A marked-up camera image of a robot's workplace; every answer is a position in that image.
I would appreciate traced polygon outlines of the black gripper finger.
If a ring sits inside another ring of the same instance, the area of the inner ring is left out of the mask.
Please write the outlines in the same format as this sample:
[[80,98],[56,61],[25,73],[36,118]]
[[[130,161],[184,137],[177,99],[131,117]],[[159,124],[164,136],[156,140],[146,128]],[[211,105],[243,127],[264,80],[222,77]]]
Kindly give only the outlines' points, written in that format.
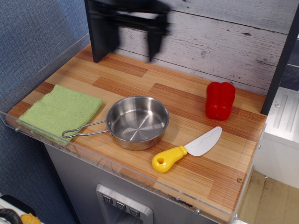
[[150,30],[148,31],[148,54],[151,62],[154,56],[159,53],[162,43],[163,34]]
[[109,26],[108,28],[108,46],[110,52],[114,52],[120,45],[120,33],[118,26]]

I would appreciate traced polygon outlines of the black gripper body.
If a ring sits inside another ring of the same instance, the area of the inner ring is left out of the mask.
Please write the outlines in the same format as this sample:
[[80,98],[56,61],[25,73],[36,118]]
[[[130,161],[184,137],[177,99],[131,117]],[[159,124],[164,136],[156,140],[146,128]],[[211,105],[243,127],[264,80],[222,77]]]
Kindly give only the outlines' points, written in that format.
[[105,30],[113,35],[118,35],[120,27],[167,35],[170,10],[160,0],[112,0],[102,4]]

